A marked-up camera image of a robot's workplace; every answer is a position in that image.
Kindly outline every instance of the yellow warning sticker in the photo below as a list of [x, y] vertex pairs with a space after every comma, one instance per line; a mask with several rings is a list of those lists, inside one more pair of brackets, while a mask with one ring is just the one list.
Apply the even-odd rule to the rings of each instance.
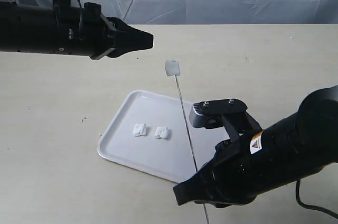
[[254, 137], [252, 137], [251, 142], [250, 142], [250, 153], [255, 154], [258, 151], [262, 150], [262, 144], [261, 144], [261, 137], [262, 137], [262, 132], [256, 134]]

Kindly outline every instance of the robotic arm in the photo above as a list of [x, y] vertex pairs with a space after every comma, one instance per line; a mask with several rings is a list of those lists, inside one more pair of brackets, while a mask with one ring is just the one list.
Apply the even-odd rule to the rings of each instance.
[[101, 5], [71, 7], [71, 0], [53, 0], [53, 8], [0, 2], [0, 51], [84, 55], [94, 60], [117, 58], [153, 47], [153, 36], [115, 17]]
[[224, 127], [230, 139], [215, 147], [213, 159], [193, 177], [174, 187], [179, 205], [248, 204], [257, 195], [338, 162], [338, 86], [310, 94], [298, 112], [265, 130], [246, 110], [236, 99], [193, 105], [193, 127]]

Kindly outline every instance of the plastic tray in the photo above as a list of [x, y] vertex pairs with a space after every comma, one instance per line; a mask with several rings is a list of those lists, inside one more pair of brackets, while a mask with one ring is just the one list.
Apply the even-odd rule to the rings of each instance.
[[[184, 106], [189, 116], [192, 103], [185, 101]], [[137, 123], [146, 123], [146, 136], [133, 136]], [[157, 126], [169, 127], [169, 139], [155, 139]], [[200, 168], [213, 157], [215, 145], [228, 138], [228, 134], [224, 128], [206, 130], [189, 127]], [[99, 155], [109, 161], [177, 183], [195, 173], [179, 99], [149, 91], [136, 90], [128, 95], [97, 149]]]

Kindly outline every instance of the white marshmallow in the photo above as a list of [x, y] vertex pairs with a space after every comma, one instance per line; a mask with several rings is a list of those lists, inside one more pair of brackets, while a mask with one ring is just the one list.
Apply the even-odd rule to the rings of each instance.
[[169, 128], [168, 127], [158, 127], [155, 131], [155, 138], [168, 139], [169, 138]]
[[135, 137], [144, 136], [146, 134], [147, 134], [147, 126], [146, 126], [146, 124], [136, 124], [134, 126], [133, 135]]
[[175, 60], [167, 60], [165, 61], [165, 72], [167, 76], [181, 75], [180, 63]]

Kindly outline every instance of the white table surface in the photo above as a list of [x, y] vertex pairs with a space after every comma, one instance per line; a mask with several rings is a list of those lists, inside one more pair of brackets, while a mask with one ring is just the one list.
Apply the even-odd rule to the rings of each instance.
[[[132, 90], [177, 97], [166, 59], [181, 63], [184, 99], [239, 98], [262, 127], [338, 84], [338, 25], [137, 27], [155, 35], [154, 48], [118, 59], [0, 53], [1, 224], [205, 223], [202, 206], [176, 205], [173, 183], [96, 151]], [[303, 200], [338, 211], [337, 171], [305, 179]], [[293, 183], [247, 206], [208, 206], [210, 222], [336, 223], [299, 207], [294, 191]]]

